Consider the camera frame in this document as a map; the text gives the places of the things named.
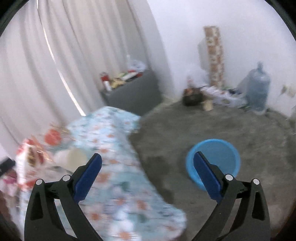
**plastic bag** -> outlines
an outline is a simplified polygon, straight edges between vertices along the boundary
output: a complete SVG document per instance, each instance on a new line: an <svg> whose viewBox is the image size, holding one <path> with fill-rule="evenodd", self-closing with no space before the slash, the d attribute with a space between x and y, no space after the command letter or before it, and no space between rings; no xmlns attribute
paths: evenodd
<svg viewBox="0 0 296 241"><path fill-rule="evenodd" d="M147 69L147 65L140 60L131 59L131 56L127 56L127 68L129 72L143 73Z"/></svg>
<svg viewBox="0 0 296 241"><path fill-rule="evenodd" d="M46 167L52 165L31 139L24 140L19 147L15 162L17 182L22 191L31 190L39 178L44 178Z"/></svg>
<svg viewBox="0 0 296 241"><path fill-rule="evenodd" d="M203 87L201 91L206 96L211 96L213 98L213 103L228 106L231 108L241 108L247 104L245 97L240 95L231 95L229 91L222 91L217 89L215 86Z"/></svg>
<svg viewBox="0 0 296 241"><path fill-rule="evenodd" d="M209 85L209 74L198 65L189 64L186 70L187 82L190 88L200 88Z"/></svg>

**snack package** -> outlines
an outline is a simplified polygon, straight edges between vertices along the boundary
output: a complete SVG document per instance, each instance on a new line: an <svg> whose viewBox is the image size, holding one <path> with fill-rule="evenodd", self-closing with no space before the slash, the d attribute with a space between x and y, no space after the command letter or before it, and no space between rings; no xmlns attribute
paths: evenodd
<svg viewBox="0 0 296 241"><path fill-rule="evenodd" d="M42 178L56 180L56 172L51 167L59 166L54 162L55 153L66 150L73 142L70 131L63 127L51 125L42 136L25 139L18 148L16 161L17 183L22 191L31 190L36 180Z"/></svg>
<svg viewBox="0 0 296 241"><path fill-rule="evenodd" d="M22 191L33 188L37 179L42 177L47 159L31 139L25 139L15 157L17 182Z"/></svg>

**gray cabinet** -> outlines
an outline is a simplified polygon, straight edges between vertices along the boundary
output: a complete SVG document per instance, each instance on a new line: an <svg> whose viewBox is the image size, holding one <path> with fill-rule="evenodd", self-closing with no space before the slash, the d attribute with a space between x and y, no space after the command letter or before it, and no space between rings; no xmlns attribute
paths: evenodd
<svg viewBox="0 0 296 241"><path fill-rule="evenodd" d="M103 91L102 96L106 105L141 116L162 101L158 81L150 70L145 71L142 77L127 82L111 92Z"/></svg>

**white wall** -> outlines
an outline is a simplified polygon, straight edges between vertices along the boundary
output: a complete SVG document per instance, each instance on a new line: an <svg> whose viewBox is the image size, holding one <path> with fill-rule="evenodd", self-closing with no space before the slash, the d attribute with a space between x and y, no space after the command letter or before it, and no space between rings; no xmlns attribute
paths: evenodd
<svg viewBox="0 0 296 241"><path fill-rule="evenodd" d="M296 99L278 97L283 84L296 86L296 41L276 11L264 0L147 0L163 42L180 97L188 65L207 68L199 45L203 26L220 27L225 49L226 83L236 87L258 61L272 78L268 105L290 116ZM142 22L150 21L142 17Z"/></svg>

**white plastic bag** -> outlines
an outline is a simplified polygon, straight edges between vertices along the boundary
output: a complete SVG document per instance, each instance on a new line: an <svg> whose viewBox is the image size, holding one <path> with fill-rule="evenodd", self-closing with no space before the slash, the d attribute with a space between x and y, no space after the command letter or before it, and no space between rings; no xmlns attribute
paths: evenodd
<svg viewBox="0 0 296 241"><path fill-rule="evenodd" d="M128 71L135 71L138 73L143 73L146 69L147 66L145 63L143 63L140 60L136 60L136 59L131 59L130 55L127 55L127 68Z"/></svg>
<svg viewBox="0 0 296 241"><path fill-rule="evenodd" d="M240 95L231 95L229 91L222 91L215 86L203 87L201 91L213 98L213 103L228 106L231 108L241 108L247 104L245 97Z"/></svg>
<svg viewBox="0 0 296 241"><path fill-rule="evenodd" d="M201 69L196 64L189 64L186 70L187 81L190 81L190 85L193 88L200 88L209 85L209 74L205 70Z"/></svg>

